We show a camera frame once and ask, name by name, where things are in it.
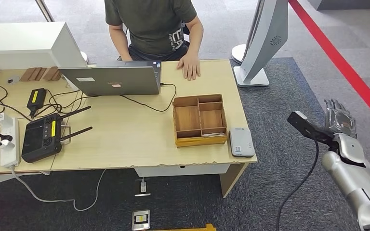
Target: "white power bank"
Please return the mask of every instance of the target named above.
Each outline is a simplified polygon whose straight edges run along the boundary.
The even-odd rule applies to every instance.
[[[248,128],[231,128],[229,137],[233,156],[252,157],[256,154]]]

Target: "white cable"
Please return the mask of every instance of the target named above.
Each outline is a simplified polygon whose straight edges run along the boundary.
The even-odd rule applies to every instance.
[[[86,211],[86,210],[88,210],[88,209],[90,209],[91,207],[93,207],[94,206],[94,204],[97,202],[97,198],[98,198],[98,187],[100,186],[100,182],[101,182],[101,178],[103,177],[103,175],[104,175],[104,172],[106,171],[106,169],[104,169],[103,170],[103,172],[101,173],[101,176],[100,176],[100,179],[98,179],[98,183],[97,183],[97,189],[96,189],[96,199],[94,200],[94,202],[93,202],[93,204],[91,205],[91,206],[89,206],[89,207],[87,207],[87,208],[85,208],[85,209],[78,209],[78,208],[76,208],[76,199],[69,199],[69,200],[43,200],[43,199],[40,199],[40,198],[38,198],[38,196],[36,196],[35,195],[35,193],[32,191],[32,189],[29,187],[29,185],[28,184],[26,184],[26,182],[24,182],[22,179],[20,179],[17,175],[16,175],[16,173],[15,173],[15,171],[14,171],[14,169],[13,169],[13,167],[11,168],[11,172],[12,172],[12,175],[19,181],[19,182],[21,182],[28,190],[29,190],[29,192],[32,194],[32,196],[36,199],[36,200],[38,200],[38,201],[41,201],[41,202],[47,202],[47,203],[54,203],[54,202],[69,202],[69,201],[72,201],[73,202],[73,207],[74,207],[74,209],[75,210],[77,210],[77,211],[79,211],[79,212],[82,212],[82,211]]]

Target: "laptop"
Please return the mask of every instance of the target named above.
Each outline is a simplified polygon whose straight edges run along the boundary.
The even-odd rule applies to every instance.
[[[160,90],[161,61],[115,61],[59,71],[88,96],[157,95]]]

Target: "green t-shirt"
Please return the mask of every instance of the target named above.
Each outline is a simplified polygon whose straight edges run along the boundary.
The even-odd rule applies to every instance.
[[[169,54],[184,42],[181,22],[196,16],[191,0],[105,0],[106,22],[124,23],[132,45],[148,54]]]

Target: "gray carpet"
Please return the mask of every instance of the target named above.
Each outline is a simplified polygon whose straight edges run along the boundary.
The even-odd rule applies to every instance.
[[[16,180],[0,183],[0,231],[131,230],[131,212],[151,210],[152,229],[204,227],[218,231],[271,231],[283,198],[307,173],[315,156],[312,140],[288,124],[291,111],[322,122],[322,108],[292,58],[266,67],[271,85],[240,89],[259,162],[251,164],[226,199],[218,175],[153,178],[152,194],[135,198],[132,169],[107,170],[97,204],[86,212],[71,203],[41,203]],[[76,198],[88,206],[101,171],[53,172],[22,177],[46,199]],[[314,173],[283,209],[280,230],[355,231],[345,200],[318,163]]]

